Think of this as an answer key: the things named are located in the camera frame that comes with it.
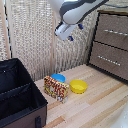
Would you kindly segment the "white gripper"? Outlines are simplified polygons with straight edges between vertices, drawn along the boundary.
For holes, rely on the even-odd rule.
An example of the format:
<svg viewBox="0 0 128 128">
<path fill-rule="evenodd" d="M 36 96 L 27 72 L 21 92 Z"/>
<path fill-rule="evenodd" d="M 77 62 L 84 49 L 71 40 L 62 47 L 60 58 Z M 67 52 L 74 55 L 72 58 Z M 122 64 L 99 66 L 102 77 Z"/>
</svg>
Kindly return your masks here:
<svg viewBox="0 0 128 128">
<path fill-rule="evenodd" d="M 73 37 L 70 36 L 71 32 L 74 30 L 76 25 L 69 25 L 65 22 L 61 21 L 59 25 L 55 29 L 55 35 L 61 40 L 66 40 L 68 38 L 69 41 L 73 41 Z M 83 29 L 82 24 L 78 24 L 79 29 Z"/>
</svg>

